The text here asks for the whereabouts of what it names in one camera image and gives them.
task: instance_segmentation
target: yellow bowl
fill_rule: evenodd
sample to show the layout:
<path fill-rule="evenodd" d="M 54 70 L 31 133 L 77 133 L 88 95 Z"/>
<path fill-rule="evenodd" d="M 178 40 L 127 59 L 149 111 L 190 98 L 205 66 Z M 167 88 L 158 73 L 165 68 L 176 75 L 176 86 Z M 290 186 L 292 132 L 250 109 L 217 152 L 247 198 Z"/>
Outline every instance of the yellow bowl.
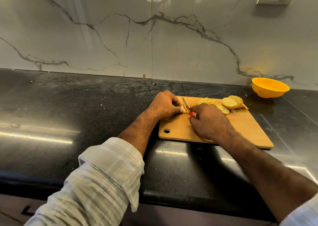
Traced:
<path fill-rule="evenodd" d="M 290 87 L 275 79 L 254 78 L 252 89 L 262 98 L 276 98 L 289 91 Z"/>

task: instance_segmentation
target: countertop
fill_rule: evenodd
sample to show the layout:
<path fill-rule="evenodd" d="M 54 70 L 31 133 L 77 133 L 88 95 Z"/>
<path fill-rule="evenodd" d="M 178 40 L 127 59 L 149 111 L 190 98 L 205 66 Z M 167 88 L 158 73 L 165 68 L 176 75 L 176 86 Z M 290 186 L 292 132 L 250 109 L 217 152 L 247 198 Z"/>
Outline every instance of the countertop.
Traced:
<path fill-rule="evenodd" d="M 86 148 L 117 136 L 159 91 L 241 96 L 274 143 L 266 151 L 317 183 L 318 91 L 262 99 L 248 86 L 0 69 L 0 194 L 46 200 Z M 160 140 L 144 156 L 140 202 L 275 221 L 222 148 Z"/>

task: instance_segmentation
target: shirt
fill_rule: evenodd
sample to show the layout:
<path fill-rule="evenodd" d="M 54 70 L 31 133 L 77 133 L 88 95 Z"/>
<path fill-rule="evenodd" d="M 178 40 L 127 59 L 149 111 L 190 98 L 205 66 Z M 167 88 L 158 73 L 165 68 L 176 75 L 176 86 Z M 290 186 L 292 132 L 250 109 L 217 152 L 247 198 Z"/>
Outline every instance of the shirt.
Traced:
<path fill-rule="evenodd" d="M 79 156 L 80 167 L 61 191 L 48 197 L 26 226 L 119 225 L 128 207 L 138 207 L 141 153 L 130 143 L 110 138 Z M 288 215 L 281 226 L 318 225 L 318 194 Z"/>

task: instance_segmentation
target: hand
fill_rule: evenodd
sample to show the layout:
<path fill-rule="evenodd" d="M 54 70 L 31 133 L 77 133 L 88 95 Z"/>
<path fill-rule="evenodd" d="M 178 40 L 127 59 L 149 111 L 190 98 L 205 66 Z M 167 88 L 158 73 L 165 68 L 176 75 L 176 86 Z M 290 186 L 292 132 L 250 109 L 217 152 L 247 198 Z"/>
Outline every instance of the hand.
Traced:
<path fill-rule="evenodd" d="M 191 116 L 189 119 L 198 136 L 223 144 L 230 135 L 236 134 L 229 120 L 215 105 L 202 103 L 191 107 L 190 111 L 197 113 L 197 117 Z"/>
<path fill-rule="evenodd" d="M 183 112 L 178 98 L 168 90 L 159 92 L 148 109 L 158 120 L 168 119 Z"/>

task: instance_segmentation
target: person's right arm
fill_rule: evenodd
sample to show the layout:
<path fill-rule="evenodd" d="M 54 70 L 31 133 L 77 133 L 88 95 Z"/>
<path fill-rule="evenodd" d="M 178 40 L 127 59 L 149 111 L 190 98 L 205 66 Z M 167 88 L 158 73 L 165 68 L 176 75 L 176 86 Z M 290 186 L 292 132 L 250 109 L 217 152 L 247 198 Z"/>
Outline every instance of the person's right arm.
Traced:
<path fill-rule="evenodd" d="M 279 223 L 317 194 L 314 182 L 244 139 L 214 105 L 203 103 L 190 110 L 197 113 L 190 118 L 193 130 L 219 144 L 237 161 Z"/>

